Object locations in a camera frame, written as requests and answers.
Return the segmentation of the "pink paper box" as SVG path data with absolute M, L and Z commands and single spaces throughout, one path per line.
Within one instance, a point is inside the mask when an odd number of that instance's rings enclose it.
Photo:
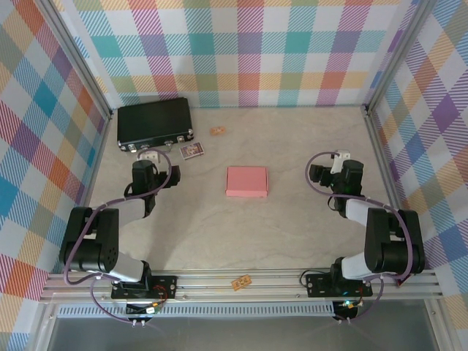
M 267 197 L 268 168 L 258 166 L 229 166 L 225 194 L 228 197 Z

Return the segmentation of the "small purple printed card box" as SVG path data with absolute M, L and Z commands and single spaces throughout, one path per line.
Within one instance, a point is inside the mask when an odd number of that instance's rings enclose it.
M 197 156 L 202 156 L 205 153 L 202 144 L 199 142 L 181 147 L 180 152 L 183 160 L 188 160 Z

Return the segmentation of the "black briefcase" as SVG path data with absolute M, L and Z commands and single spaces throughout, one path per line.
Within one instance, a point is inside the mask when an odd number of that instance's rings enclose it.
M 117 144 L 123 152 L 193 140 L 195 132 L 185 97 L 120 107 L 117 110 Z

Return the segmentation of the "orange printed tag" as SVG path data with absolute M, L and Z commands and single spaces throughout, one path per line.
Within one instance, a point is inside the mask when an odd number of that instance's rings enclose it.
M 252 283 L 252 279 L 250 275 L 243 275 L 231 281 L 231 285 L 234 291 L 238 291 L 245 287 L 248 287 L 251 283 Z

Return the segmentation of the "black power connector board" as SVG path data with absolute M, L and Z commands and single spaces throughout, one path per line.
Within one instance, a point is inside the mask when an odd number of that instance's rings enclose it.
M 126 305 L 127 314 L 156 314 L 162 309 L 162 303 L 150 303 L 145 306 L 138 306 L 134 304 Z
M 333 302 L 333 311 L 335 320 L 354 319 L 358 316 L 359 307 L 355 306 L 352 301 Z

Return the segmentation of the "grey metal panel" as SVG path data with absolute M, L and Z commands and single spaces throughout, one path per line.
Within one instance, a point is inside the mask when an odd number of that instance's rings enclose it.
M 439 351 L 421 328 L 384 331 L 321 318 L 167 318 L 156 328 L 104 318 L 61 318 L 46 351 Z

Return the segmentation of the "aluminium side rail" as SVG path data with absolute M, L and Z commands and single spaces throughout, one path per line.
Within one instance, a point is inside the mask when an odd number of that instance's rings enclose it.
M 372 273 L 395 274 L 401 279 L 425 268 L 420 221 L 415 211 L 396 207 L 399 204 L 396 186 L 391 180 L 390 166 L 377 135 L 376 124 L 363 106 L 361 112 L 389 201 L 387 205 L 368 210 L 364 258 Z
M 76 244 L 78 238 L 80 237 L 81 232 L 86 224 L 87 214 L 93 211 L 89 208 L 91 202 L 92 194 L 94 191 L 97 175 L 99 172 L 99 167 L 102 161 L 102 156 L 104 154 L 105 145 L 107 142 L 108 133 L 110 130 L 110 124 L 112 119 L 115 117 L 117 110 L 112 110 L 110 112 L 110 117 L 105 119 L 103 134 L 101 141 L 97 147 L 95 153 L 94 161 L 92 162 L 91 173 L 89 176 L 89 184 L 84 191 L 84 201 L 81 206 L 74 207 L 69 214 L 66 230 L 64 233 L 64 239 L 61 244 L 61 249 L 59 253 L 59 262 L 66 266 L 67 260 L 69 258 L 69 253 L 72 251 L 73 246 Z

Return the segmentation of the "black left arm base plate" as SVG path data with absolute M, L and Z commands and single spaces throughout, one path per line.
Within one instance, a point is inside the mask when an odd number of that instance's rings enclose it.
M 177 276 L 146 276 L 139 282 L 113 284 L 112 299 L 174 299 Z

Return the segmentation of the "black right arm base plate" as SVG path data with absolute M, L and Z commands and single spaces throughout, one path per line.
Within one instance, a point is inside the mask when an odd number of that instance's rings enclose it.
M 333 278 L 330 273 L 307 274 L 306 289 L 309 298 L 360 298 L 373 296 L 371 286 L 362 281 L 342 277 Z

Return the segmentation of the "aluminium frame rail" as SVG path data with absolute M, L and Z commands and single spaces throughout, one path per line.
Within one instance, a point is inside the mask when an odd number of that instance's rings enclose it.
M 188 270 L 155 271 L 156 275 L 177 276 L 175 298 L 171 303 L 237 303 L 237 302 L 289 302 L 307 301 L 306 288 L 298 279 L 301 269 L 259 270 Z M 250 275 L 252 283 L 238 291 L 231 281 Z M 385 278 L 382 300 L 425 300 L 442 297 L 442 290 L 433 271 L 409 278 L 397 287 L 392 279 Z M 79 285 L 67 285 L 62 274 L 51 274 L 45 283 L 39 302 L 92 302 L 89 280 Z M 94 296 L 98 301 L 111 302 L 112 284 L 96 280 Z

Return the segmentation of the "aluminium frame post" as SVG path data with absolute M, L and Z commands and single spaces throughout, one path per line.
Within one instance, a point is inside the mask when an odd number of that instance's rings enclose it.
M 105 95 L 102 93 L 97 81 L 88 68 L 88 65 L 82 56 L 73 36 L 70 34 L 64 19 L 60 12 L 56 9 L 53 0 L 34 0 L 39 11 L 42 13 L 45 21 L 51 27 L 52 32 L 56 36 L 62 50 L 65 52 L 71 65 L 76 70 L 78 76 L 87 88 L 97 106 L 100 113 L 109 121 L 112 119 L 113 111 L 111 110 Z
M 414 12 L 408 18 L 407 25 L 394 45 L 394 50 L 388 59 L 385 69 L 380 75 L 380 79 L 373 88 L 372 95 L 363 105 L 368 116 L 371 116 L 376 110 L 380 100 L 388 90 L 390 82 L 396 75 L 399 65 L 407 57 L 407 54 L 436 3 L 437 0 L 419 0 L 416 4 Z

